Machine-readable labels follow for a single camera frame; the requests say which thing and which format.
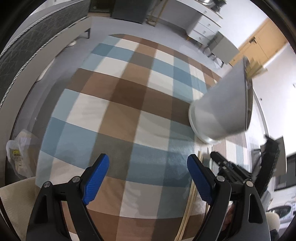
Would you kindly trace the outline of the cream round stool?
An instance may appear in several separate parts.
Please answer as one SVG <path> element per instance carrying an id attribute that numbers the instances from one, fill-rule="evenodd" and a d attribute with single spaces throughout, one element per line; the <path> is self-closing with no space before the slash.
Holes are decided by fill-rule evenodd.
<path id="1" fill-rule="evenodd" d="M 26 239 L 28 223 L 39 188 L 35 178 L 27 178 L 1 188 L 6 213 L 21 240 Z"/>

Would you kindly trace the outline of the plastic bag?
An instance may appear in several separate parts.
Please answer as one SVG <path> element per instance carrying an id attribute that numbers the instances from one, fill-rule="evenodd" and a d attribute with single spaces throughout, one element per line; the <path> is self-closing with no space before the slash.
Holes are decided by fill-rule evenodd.
<path id="1" fill-rule="evenodd" d="M 40 145 L 40 140 L 26 129 L 7 142 L 6 156 L 20 179 L 36 176 Z"/>

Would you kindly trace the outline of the grey utensil holder cup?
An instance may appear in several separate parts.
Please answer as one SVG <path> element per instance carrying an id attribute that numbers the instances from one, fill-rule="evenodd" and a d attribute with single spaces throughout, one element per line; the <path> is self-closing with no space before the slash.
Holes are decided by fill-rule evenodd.
<path id="1" fill-rule="evenodd" d="M 248 130 L 253 107 L 252 79 L 247 76 L 250 62 L 243 57 L 188 110 L 194 134 L 206 144 Z"/>

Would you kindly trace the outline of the wooden door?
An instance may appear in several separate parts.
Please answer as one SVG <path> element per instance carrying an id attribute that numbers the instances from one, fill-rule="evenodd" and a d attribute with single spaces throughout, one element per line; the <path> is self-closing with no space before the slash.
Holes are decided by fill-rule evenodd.
<path id="1" fill-rule="evenodd" d="M 287 39 L 276 24 L 267 18 L 255 32 L 239 47 L 239 53 L 229 64 L 233 67 L 243 57 L 259 64 L 267 63 L 287 44 Z"/>

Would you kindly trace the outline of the grey nightstand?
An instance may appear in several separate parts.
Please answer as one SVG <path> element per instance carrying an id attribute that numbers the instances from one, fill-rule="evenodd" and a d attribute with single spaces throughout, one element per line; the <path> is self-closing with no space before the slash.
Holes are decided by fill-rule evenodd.
<path id="1" fill-rule="evenodd" d="M 228 64 L 239 53 L 238 48 L 219 31 L 210 40 L 206 48 L 211 52 L 209 57 L 214 55 L 221 60 L 221 67 Z"/>

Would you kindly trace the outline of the plaid checkered tablecloth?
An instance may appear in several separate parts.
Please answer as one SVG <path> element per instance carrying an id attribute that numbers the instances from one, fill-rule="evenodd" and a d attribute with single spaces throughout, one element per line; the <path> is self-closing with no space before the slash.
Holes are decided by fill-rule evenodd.
<path id="1" fill-rule="evenodd" d="M 174 240 L 200 149 L 188 108 L 220 77 L 150 40 L 108 36 L 77 69 L 45 131 L 36 185 L 65 183 L 102 153 L 109 168 L 88 211 L 104 240 Z"/>

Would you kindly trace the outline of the white dressing table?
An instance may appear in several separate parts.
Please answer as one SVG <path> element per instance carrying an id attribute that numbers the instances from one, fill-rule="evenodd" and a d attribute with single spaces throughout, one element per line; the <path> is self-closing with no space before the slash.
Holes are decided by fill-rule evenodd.
<path id="1" fill-rule="evenodd" d="M 208 45 L 221 28 L 222 16 L 198 1 L 161 1 L 155 14 L 161 23 L 202 45 Z"/>

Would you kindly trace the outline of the dark grey mattress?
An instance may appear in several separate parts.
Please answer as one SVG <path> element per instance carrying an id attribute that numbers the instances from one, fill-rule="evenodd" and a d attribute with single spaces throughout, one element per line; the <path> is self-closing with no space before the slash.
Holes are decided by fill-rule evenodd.
<path id="1" fill-rule="evenodd" d="M 22 66 L 49 39 L 87 16 L 90 1 L 66 1 L 28 17 L 1 53 L 1 98 Z"/>

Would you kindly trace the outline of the dark grey refrigerator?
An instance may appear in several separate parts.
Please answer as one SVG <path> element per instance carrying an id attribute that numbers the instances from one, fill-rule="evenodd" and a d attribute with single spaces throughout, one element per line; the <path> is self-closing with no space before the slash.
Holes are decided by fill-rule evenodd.
<path id="1" fill-rule="evenodd" d="M 111 17 L 142 24 L 151 4 L 152 0 L 116 0 Z"/>

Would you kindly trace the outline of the grey bed frame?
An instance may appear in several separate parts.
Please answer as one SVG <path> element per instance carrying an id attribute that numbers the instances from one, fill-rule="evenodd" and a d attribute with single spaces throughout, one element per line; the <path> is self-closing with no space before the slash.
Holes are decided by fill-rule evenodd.
<path id="1" fill-rule="evenodd" d="M 52 24 L 48 30 L 41 32 L 48 34 L 44 38 L 37 38 L 38 47 L 33 44 L 33 52 L 29 57 L 20 56 L 16 60 L 25 60 L 17 72 L 13 74 L 10 85 L 1 98 L 1 186 L 5 184 L 6 143 L 11 137 L 13 127 L 19 111 L 30 89 L 43 70 L 72 40 L 91 28 L 92 20 L 88 16 L 79 17 L 64 27 L 54 28 Z"/>

